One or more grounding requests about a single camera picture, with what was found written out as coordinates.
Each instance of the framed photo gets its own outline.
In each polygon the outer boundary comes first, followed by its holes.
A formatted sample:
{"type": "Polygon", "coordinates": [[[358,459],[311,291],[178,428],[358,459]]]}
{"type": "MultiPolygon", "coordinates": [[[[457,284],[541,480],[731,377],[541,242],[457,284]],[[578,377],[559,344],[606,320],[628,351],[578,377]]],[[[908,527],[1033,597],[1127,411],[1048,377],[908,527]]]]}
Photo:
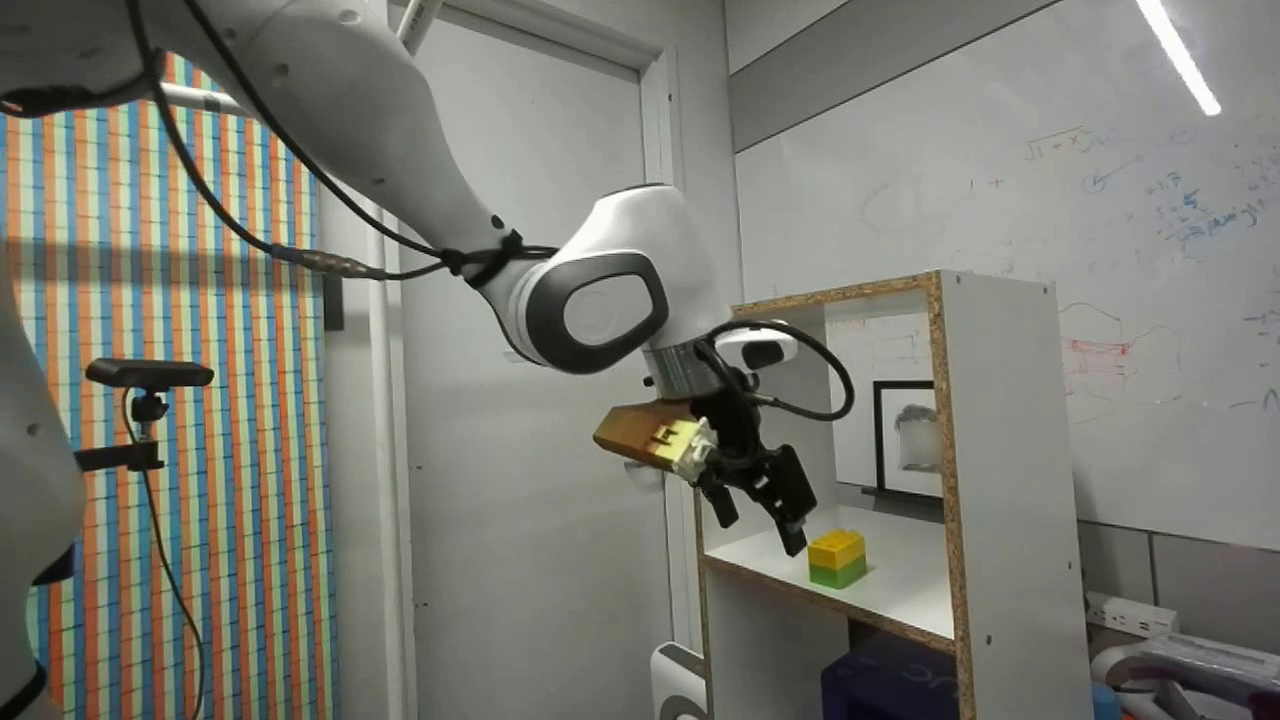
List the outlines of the framed photo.
{"type": "Polygon", "coordinates": [[[933,380],[877,380],[877,489],[942,494],[933,380]]]}

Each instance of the striped curtain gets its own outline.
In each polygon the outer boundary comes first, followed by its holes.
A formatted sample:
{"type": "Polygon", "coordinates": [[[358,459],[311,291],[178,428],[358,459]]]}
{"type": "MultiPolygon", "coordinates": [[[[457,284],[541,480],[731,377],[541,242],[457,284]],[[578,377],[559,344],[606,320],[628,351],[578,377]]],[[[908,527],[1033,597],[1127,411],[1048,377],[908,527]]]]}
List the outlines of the striped curtain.
{"type": "MultiPolygon", "coordinates": [[[[261,237],[316,242],[309,174],[245,116],[178,113],[225,203],[261,237]]],[[[331,715],[331,568],[318,284],[229,237],[147,102],[0,118],[0,228],[28,338],[74,449],[123,443],[96,354],[201,359],[155,422],[159,532],[204,633],[208,715],[331,715]]],[[[85,476],[74,580],[28,628],[68,715],[183,715],[201,651],[165,585],[143,482],[85,476]]]]}

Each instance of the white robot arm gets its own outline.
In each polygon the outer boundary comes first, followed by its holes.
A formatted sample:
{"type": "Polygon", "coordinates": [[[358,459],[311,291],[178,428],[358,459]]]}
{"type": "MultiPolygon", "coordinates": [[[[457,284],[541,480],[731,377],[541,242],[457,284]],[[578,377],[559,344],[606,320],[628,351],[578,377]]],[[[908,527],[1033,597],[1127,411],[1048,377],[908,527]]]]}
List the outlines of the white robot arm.
{"type": "MultiPolygon", "coordinates": [[[[644,351],[657,402],[619,409],[596,441],[689,476],[721,519],[735,516],[726,489],[746,489],[774,516],[787,547],[801,547],[808,480],[787,449],[758,443],[758,399],[735,366],[715,359],[707,330],[726,320],[726,307],[710,291],[715,270],[679,190],[603,197],[556,254],[529,250],[457,168],[429,74],[388,32],[381,0],[4,0],[0,28],[4,113],[137,100],[159,84],[143,74],[155,72],[159,48],[177,51],[284,128],[339,184],[444,250],[484,291],[522,359],[598,372],[644,351]],[[661,449],[657,437],[679,437],[679,449],[661,449]]],[[[276,254],[335,267],[329,254],[284,249],[276,254]]],[[[23,499],[0,504],[0,707],[15,715],[21,693],[31,689],[23,592],[74,541],[85,499],[54,411],[31,383],[38,366],[6,288],[0,288],[0,359],[0,411],[6,411],[0,414],[0,494],[23,499]]]]}

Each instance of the white cabinet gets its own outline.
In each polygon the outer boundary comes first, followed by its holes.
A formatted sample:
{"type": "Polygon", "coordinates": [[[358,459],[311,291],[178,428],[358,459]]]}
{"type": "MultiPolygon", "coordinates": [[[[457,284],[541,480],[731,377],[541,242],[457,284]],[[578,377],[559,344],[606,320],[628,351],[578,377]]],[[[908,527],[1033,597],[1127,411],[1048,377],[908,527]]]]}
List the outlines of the white cabinet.
{"type": "MultiPolygon", "coordinates": [[[[794,443],[823,527],[861,527],[866,577],[808,580],[746,499],[740,522],[701,516],[702,651],[715,720],[814,720],[820,669],[848,651],[848,618],[956,654],[969,720],[1084,720],[1086,647],[1077,560],[1057,296],[962,270],[901,274],[742,303],[791,320],[851,372],[851,418],[762,411],[769,443],[794,443]],[[877,482],[877,380],[933,380],[938,499],[877,482]]],[[[832,402],[820,359],[762,377],[769,393],[832,402]]]]}

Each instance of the white shelf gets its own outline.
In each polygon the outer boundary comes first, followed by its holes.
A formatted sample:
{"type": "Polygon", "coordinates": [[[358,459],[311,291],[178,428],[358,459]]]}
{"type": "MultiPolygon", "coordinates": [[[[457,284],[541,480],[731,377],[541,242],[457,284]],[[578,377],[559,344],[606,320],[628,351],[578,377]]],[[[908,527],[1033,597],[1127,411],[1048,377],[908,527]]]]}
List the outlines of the white shelf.
{"type": "Polygon", "coordinates": [[[762,577],[802,597],[832,601],[848,617],[873,618],[883,633],[904,633],[951,647],[951,585],[946,585],[946,545],[942,522],[840,508],[844,527],[861,527],[866,541],[866,577],[848,588],[823,588],[808,580],[808,560],[787,556],[774,532],[726,541],[707,547],[707,568],[726,568],[742,577],[762,577]]]}

